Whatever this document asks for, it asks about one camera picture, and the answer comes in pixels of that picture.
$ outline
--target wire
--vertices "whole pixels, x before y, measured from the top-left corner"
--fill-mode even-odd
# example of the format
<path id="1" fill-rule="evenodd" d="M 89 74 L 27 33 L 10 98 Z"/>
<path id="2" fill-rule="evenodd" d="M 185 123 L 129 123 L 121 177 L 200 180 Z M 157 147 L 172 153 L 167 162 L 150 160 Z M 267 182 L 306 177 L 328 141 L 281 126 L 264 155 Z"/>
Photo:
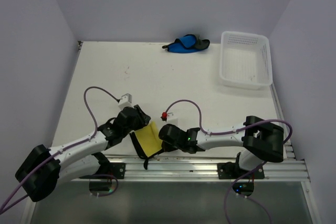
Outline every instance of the wire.
<path id="1" fill-rule="evenodd" d="M 91 175 L 91 176 L 92 176 L 92 177 L 108 177 L 108 178 L 111 179 L 111 181 L 112 181 L 112 179 L 114 179 L 115 182 L 117 183 L 117 184 L 116 184 L 116 187 L 115 187 L 115 189 L 114 189 L 113 191 L 111 191 L 111 192 L 109 192 L 109 193 L 107 193 L 107 194 L 99 194 L 99 193 L 97 193 L 97 194 L 93 194 L 93 195 L 96 196 L 96 197 L 110 196 L 111 194 L 113 194 L 113 193 L 118 189 L 119 182 L 118 182 L 117 178 L 114 177 L 114 176 L 111 175 L 111 174 L 94 174 L 94 175 Z"/>
<path id="2" fill-rule="evenodd" d="M 202 131 L 204 134 L 208 134 L 208 131 L 206 131 L 206 130 L 203 128 L 203 126 L 202 126 L 202 112 L 201 112 L 201 108 L 200 108 L 194 101 L 192 101 L 192 100 L 188 100 L 188 99 L 177 100 L 177 101 L 173 102 L 172 104 L 170 104 L 170 105 L 168 106 L 168 108 L 166 109 L 165 112 L 168 113 L 169 109 L 170 109 L 173 105 L 175 105 L 175 104 L 177 104 L 177 103 L 179 103 L 179 102 L 189 102 L 189 103 L 191 103 L 191 104 L 193 104 L 193 105 L 196 106 L 196 108 L 197 108 L 197 110 L 198 110 L 198 113 L 199 113 L 199 115 L 200 115 L 200 117 L 199 117 L 199 126 L 200 126 L 200 127 L 199 127 L 199 128 L 201 129 L 201 131 Z M 283 123 L 283 124 L 287 125 L 287 127 L 289 128 L 289 133 L 288 133 L 288 136 L 287 136 L 287 137 L 285 138 L 285 140 L 284 140 L 284 143 L 286 143 L 286 142 L 290 139 L 290 137 L 292 136 L 293 128 L 292 128 L 292 126 L 291 126 L 288 122 L 286 122 L 286 121 L 284 121 L 284 120 L 280 120 L 280 119 L 262 120 L 262 121 L 259 121 L 259 122 L 257 122 L 257 123 L 253 123 L 253 124 L 251 124 L 251 125 L 248 125 L 248 126 L 245 126 L 245 127 L 239 128 L 239 129 L 236 129 L 236 132 L 245 131 L 245 130 L 248 130 L 248 129 L 252 128 L 252 127 L 259 126 L 259 125 L 262 125 L 262 124 L 265 124 L 265 123 L 271 123 L 271 122 L 278 122 L 278 123 Z M 234 131 L 211 132 L 211 135 L 227 135 L 227 134 L 233 134 L 233 133 L 235 133 L 235 132 L 234 132 Z M 229 224 L 232 224 L 232 222 L 231 222 L 231 220 L 230 220 L 230 218 L 229 218 L 229 216 L 228 216 L 227 207 L 226 207 L 226 203 L 227 203 L 227 198 L 228 198 L 229 192 L 231 191 L 232 187 L 233 187 L 233 186 L 234 186 L 240 179 L 245 178 L 246 176 L 248 176 L 248 175 L 250 175 L 250 174 L 256 172 L 257 170 L 259 170 L 260 168 L 262 168 L 262 166 L 265 165 L 265 164 L 266 164 L 266 162 L 263 162 L 262 164 L 258 165 L 256 168 L 250 170 L 250 171 L 247 172 L 246 174 L 241 175 L 239 178 L 237 178 L 236 180 L 234 180 L 234 181 L 231 183 L 231 185 L 229 186 L 229 188 L 227 189 L 227 191 L 226 191 L 226 193 L 225 193 L 225 196 L 224 196 L 224 212 L 225 212 L 226 220 L 227 220 L 227 222 L 228 222 Z M 254 199 L 250 199 L 250 200 L 252 200 L 252 201 L 255 202 L 256 204 L 258 204 L 259 206 L 261 206 L 261 207 L 264 209 L 264 211 L 266 212 L 266 214 L 268 215 L 270 223 L 273 223 L 272 218 L 271 218 L 269 212 L 267 211 L 267 209 L 266 209 L 261 203 L 257 202 L 256 200 L 254 200 Z"/>
<path id="3" fill-rule="evenodd" d="M 106 94 L 108 94 L 110 97 L 112 97 L 113 99 L 115 99 L 117 102 L 119 102 L 119 100 L 117 98 L 115 98 L 115 96 L 113 94 L 111 94 L 110 92 L 108 92 L 107 90 L 101 88 L 101 87 L 96 87 L 96 86 L 91 86 L 91 87 L 88 87 L 87 89 L 85 89 L 84 91 L 84 94 L 83 94 L 83 98 L 84 98 L 84 104 L 87 108 L 87 110 L 89 111 L 89 114 L 91 115 L 92 117 L 92 120 L 93 120 L 93 123 L 95 124 L 94 126 L 94 132 L 91 136 L 89 136 L 88 138 L 82 140 L 82 141 L 79 141 L 77 143 L 73 143 L 73 144 L 70 144 L 68 146 L 66 146 L 63 151 L 66 151 L 72 147 L 75 147 L 77 145 L 80 145 L 82 143 L 85 143 L 89 140 L 91 140 L 92 138 L 95 137 L 95 135 L 97 134 L 97 129 L 98 129 L 98 123 L 97 123 L 97 120 L 93 114 L 93 112 L 91 111 L 90 109 L 90 106 L 88 104 L 88 101 L 87 101 L 87 97 L 86 97 L 86 94 L 87 92 L 90 90 L 90 89 L 99 89 L 103 92 L 105 92 Z M 22 185 L 31 177 L 32 174 L 34 174 L 37 170 L 39 170 L 42 166 L 44 166 L 45 164 L 47 164 L 49 161 L 51 161 L 54 157 L 56 157 L 57 155 L 61 154 L 60 151 L 57 151 L 56 153 L 52 154 L 50 157 L 48 157 L 46 160 L 44 160 L 42 163 L 40 163 L 39 165 L 37 165 L 30 173 L 28 173 L 28 175 L 18 184 L 18 186 L 12 191 L 12 193 L 8 196 L 8 198 L 4 201 L 4 203 L 1 205 L 0 207 L 0 215 L 2 215 L 4 212 L 6 212 L 7 210 L 9 210 L 10 208 L 14 207 L 16 204 L 18 204 L 19 202 L 21 202 L 23 199 L 27 198 L 28 195 L 25 195 L 23 196 L 22 198 L 20 198 L 19 200 L 15 201 L 14 203 L 12 203 L 11 205 L 9 205 L 8 207 L 7 204 L 9 203 L 9 201 L 14 197 L 14 195 L 17 193 L 17 191 L 19 191 L 19 189 L 22 187 Z"/>

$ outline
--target red object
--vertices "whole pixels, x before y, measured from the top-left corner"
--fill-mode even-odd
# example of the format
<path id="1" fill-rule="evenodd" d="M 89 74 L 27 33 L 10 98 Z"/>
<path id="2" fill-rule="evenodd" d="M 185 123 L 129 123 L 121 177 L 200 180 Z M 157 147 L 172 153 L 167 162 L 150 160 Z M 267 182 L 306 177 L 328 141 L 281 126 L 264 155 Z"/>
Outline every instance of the red object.
<path id="1" fill-rule="evenodd" d="M 167 112 L 163 112 L 163 113 L 162 113 L 162 116 L 161 116 L 161 119 L 162 119 L 163 121 L 166 121 L 166 120 L 167 120 L 167 116 L 168 116 Z"/>

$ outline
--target yellow cloth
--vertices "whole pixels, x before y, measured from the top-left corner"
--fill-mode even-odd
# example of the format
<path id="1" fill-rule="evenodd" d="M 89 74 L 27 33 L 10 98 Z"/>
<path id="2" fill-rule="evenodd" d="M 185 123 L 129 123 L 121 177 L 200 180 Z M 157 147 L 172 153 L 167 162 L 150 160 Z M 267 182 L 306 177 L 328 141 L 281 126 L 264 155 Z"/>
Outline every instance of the yellow cloth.
<path id="1" fill-rule="evenodd" d="M 151 122 L 146 127 L 134 132 L 143 152 L 147 157 L 161 150 L 162 140 L 159 139 L 159 131 L 155 122 Z"/>

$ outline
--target white wall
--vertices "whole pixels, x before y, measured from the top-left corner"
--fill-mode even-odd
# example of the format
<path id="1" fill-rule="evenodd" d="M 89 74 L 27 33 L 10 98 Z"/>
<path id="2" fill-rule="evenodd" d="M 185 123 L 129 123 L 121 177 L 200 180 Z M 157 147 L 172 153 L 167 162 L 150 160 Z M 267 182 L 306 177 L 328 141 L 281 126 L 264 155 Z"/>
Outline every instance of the white wall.
<path id="1" fill-rule="evenodd" d="M 78 47 L 56 0 L 0 0 L 0 6 L 2 204 L 31 149 L 52 142 Z M 0 223 L 18 223 L 23 208 L 12 208 Z"/>
<path id="2" fill-rule="evenodd" d="M 335 17 L 336 0 L 291 0 L 270 36 L 274 82 L 323 223 L 336 223 Z"/>
<path id="3" fill-rule="evenodd" d="M 290 0 L 57 0 L 80 40 L 169 41 L 225 30 L 269 36 Z"/>

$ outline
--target black strap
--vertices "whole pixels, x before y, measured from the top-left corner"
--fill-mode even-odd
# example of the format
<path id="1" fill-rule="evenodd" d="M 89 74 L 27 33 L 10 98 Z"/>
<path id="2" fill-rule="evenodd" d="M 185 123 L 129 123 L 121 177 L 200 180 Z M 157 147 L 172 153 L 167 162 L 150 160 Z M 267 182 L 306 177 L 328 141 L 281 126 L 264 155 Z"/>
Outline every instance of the black strap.
<path id="1" fill-rule="evenodd" d="M 181 44 L 181 46 L 184 48 L 184 49 L 198 49 L 198 50 L 204 50 L 204 49 L 207 49 L 210 45 L 210 40 L 208 39 L 200 39 L 200 36 L 198 34 L 187 34 L 187 35 L 184 35 L 184 37 L 186 36 L 194 36 L 195 39 L 196 39 L 196 43 L 194 45 L 192 45 L 191 47 L 186 47 L 179 38 L 175 39 L 175 41 L 173 43 L 170 43 L 168 45 L 164 45 L 162 46 L 163 49 L 166 49 L 168 48 L 169 46 L 175 44 L 175 43 L 179 43 Z"/>
<path id="2" fill-rule="evenodd" d="M 131 140 L 132 140 L 132 143 L 133 143 L 133 146 L 135 148 L 135 151 L 137 152 L 137 155 L 139 158 L 141 159 L 144 159 L 145 162 L 143 163 L 143 168 L 145 168 L 147 170 L 148 168 L 148 161 L 154 157 L 155 155 L 159 155 L 161 153 L 164 153 L 164 149 L 161 149 L 159 150 L 158 152 L 154 153 L 153 155 L 151 155 L 150 157 L 147 157 L 145 152 L 143 151 L 139 141 L 138 141 L 138 138 L 137 136 L 135 135 L 134 132 L 130 133 L 130 137 L 131 137 Z"/>
<path id="3" fill-rule="evenodd" d="M 151 158 L 153 158 L 154 156 L 159 155 L 159 154 L 161 154 L 161 153 L 164 153 L 164 150 L 163 150 L 163 149 L 161 149 L 161 150 L 159 150 L 158 152 L 154 153 L 152 156 L 146 158 L 146 159 L 145 159 L 145 162 L 143 163 L 143 168 L 145 168 L 145 169 L 147 170 L 147 169 L 148 169 L 148 162 L 149 162 L 149 160 L 150 160 Z"/>

